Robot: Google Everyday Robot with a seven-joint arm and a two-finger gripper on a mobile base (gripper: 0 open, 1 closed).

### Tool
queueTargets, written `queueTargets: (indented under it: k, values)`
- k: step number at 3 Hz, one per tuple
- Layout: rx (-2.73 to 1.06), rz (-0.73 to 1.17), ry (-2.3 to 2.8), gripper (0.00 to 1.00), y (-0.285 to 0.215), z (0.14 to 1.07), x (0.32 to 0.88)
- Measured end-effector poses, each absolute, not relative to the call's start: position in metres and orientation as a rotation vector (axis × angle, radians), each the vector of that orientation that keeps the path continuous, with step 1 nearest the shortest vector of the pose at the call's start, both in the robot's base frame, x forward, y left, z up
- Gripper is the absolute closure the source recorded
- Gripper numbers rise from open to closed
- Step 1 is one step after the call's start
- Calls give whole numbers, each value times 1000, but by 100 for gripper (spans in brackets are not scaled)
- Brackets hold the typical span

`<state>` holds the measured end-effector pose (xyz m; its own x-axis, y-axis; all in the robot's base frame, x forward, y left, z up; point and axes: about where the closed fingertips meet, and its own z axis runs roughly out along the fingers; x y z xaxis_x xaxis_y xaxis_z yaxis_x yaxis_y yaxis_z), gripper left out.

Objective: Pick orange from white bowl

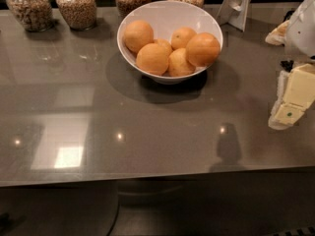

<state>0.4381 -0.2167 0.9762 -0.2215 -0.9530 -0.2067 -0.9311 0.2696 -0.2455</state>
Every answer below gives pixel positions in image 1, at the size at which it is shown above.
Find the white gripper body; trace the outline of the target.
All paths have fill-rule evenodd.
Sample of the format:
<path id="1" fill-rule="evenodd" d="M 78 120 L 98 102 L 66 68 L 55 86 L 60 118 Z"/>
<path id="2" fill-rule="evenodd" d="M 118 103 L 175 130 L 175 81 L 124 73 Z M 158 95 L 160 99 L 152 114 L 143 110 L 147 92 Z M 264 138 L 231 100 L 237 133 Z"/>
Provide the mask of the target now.
<path id="1" fill-rule="evenodd" d="M 291 15 L 284 49 L 294 60 L 315 62 L 315 0 L 304 0 Z"/>

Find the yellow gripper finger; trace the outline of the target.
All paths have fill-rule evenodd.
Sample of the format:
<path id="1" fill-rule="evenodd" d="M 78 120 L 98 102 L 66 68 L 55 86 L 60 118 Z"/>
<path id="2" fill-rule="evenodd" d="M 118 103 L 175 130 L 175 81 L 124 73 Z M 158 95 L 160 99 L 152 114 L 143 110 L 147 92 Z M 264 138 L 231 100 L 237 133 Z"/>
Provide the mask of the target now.
<path id="1" fill-rule="evenodd" d="M 285 130 L 292 127 L 315 101 L 315 66 L 304 63 L 290 72 L 281 71 L 277 97 L 268 124 L 272 129 Z"/>
<path id="2" fill-rule="evenodd" d="M 265 41 L 272 45 L 283 45 L 288 23 L 289 20 L 286 20 L 280 25 L 278 25 L 271 32 L 269 32 L 265 38 Z"/>

